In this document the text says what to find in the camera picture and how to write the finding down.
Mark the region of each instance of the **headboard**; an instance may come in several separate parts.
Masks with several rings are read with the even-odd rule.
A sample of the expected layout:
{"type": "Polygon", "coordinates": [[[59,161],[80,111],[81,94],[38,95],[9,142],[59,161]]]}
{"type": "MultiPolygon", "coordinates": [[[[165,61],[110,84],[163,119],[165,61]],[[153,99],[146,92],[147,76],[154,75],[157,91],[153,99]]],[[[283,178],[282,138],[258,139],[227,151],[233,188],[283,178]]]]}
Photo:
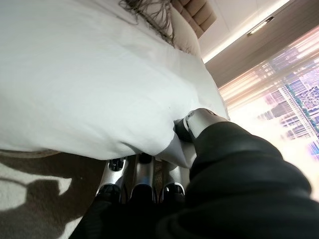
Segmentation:
{"type": "Polygon", "coordinates": [[[171,0],[171,4],[186,19],[199,38],[216,20],[208,0],[171,0]]]}

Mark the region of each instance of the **sheer curtain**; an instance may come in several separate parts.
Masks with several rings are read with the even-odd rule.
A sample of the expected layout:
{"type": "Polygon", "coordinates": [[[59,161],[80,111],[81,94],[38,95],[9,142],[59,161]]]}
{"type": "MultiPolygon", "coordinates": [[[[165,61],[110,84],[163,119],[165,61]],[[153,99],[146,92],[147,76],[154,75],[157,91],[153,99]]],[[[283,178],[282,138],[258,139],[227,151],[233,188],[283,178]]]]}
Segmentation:
{"type": "Polygon", "coordinates": [[[319,26],[220,92],[231,120],[278,147],[319,199],[319,26]]]}

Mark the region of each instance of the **pillow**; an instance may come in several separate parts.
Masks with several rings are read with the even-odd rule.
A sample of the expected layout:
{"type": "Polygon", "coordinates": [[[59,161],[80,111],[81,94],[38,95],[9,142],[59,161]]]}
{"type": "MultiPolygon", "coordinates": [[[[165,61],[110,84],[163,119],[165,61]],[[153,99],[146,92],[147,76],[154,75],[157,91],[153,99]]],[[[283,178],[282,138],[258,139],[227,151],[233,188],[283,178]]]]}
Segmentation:
{"type": "Polygon", "coordinates": [[[201,59],[199,42],[193,28],[173,6],[170,9],[174,47],[201,59]]]}

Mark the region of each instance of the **white bed sheet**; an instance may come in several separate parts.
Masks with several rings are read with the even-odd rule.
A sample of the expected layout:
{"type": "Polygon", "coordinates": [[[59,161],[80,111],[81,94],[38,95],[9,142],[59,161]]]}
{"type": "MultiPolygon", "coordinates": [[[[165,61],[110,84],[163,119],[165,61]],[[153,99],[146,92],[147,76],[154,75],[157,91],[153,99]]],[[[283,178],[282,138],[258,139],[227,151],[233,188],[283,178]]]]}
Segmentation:
{"type": "MultiPolygon", "coordinates": [[[[134,21],[118,0],[1,1],[0,149],[158,155],[190,110],[227,117],[202,61],[134,21]]],[[[164,159],[190,167],[178,145],[164,159]]]]}

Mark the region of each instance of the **hair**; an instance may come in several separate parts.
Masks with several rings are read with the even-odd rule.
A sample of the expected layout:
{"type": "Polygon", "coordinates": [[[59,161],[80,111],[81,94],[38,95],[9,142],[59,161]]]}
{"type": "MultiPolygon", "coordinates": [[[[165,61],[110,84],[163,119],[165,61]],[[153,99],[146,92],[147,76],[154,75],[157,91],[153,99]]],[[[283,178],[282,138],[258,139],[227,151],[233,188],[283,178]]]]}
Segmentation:
{"type": "Polygon", "coordinates": [[[171,26],[170,0],[121,0],[119,5],[136,18],[140,15],[163,40],[173,45],[174,31],[168,34],[171,26]],[[159,10],[148,13],[152,5],[159,7],[159,10]]]}

